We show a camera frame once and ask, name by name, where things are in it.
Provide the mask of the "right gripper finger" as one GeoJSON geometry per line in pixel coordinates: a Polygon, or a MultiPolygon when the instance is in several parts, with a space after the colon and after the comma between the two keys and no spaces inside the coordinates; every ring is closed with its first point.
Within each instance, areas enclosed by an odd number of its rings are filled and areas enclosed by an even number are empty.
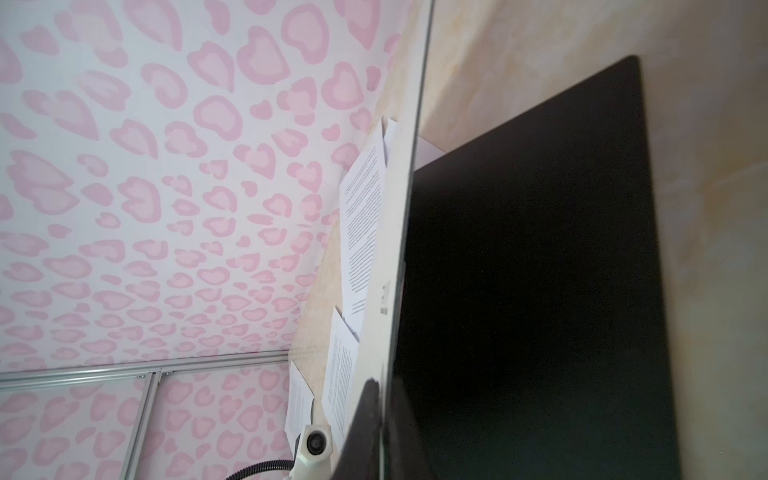
{"type": "Polygon", "coordinates": [[[333,480],[376,480],[380,471],[382,428],[380,387],[369,379],[364,385],[333,480]]]}

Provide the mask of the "black and white folder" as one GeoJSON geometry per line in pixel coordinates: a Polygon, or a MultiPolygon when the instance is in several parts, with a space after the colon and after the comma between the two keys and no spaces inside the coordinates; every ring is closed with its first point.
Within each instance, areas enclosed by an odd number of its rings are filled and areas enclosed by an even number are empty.
{"type": "Polygon", "coordinates": [[[679,478],[640,59],[409,195],[378,479],[679,478]]]}

